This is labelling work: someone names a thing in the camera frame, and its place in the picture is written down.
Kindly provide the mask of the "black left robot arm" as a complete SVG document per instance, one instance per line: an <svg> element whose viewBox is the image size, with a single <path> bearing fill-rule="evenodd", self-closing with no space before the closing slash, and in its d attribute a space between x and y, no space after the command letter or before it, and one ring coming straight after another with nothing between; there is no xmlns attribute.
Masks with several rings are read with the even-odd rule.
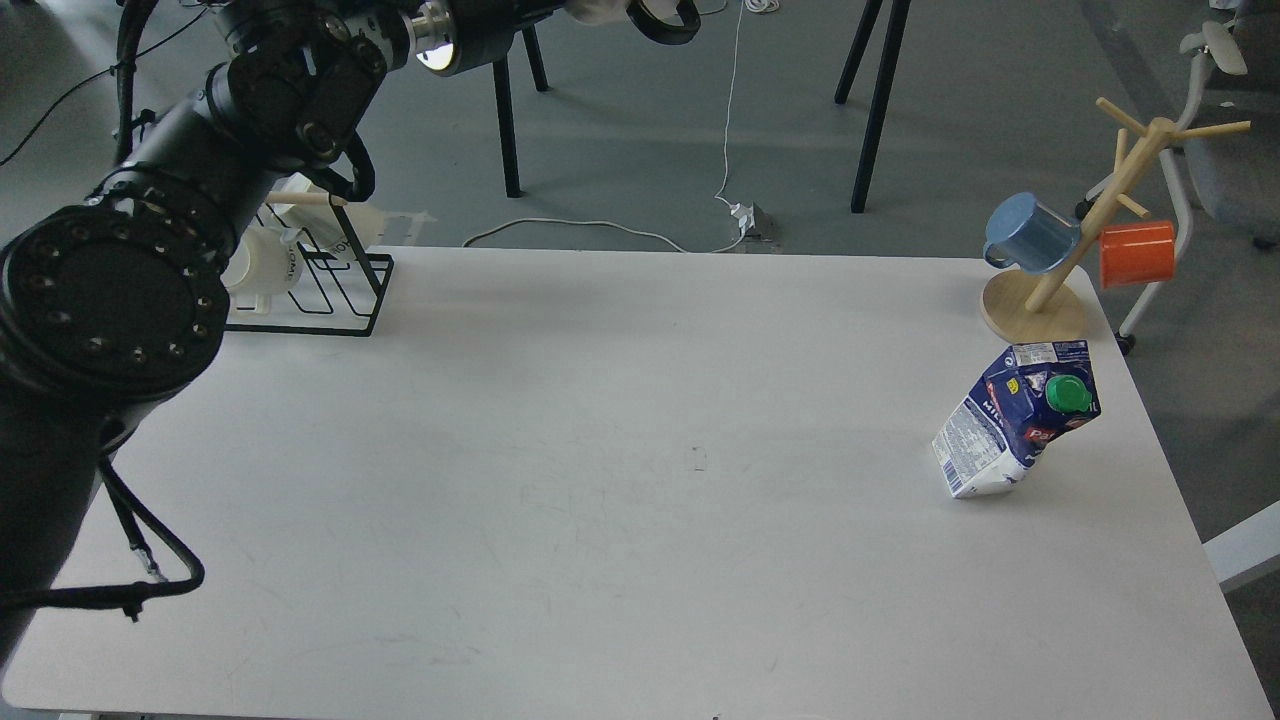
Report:
<svg viewBox="0 0 1280 720"><path fill-rule="evenodd" d="M357 127L387 74L449 44L444 74L495 61L558 1L229 1L233 56L83 202L3 245L3 657L40 609L184 594L200 561L122 486L111 454L215 359L221 273L283 177L361 202L375 187ZM186 562L184 582L56 591L104 479Z"/></svg>

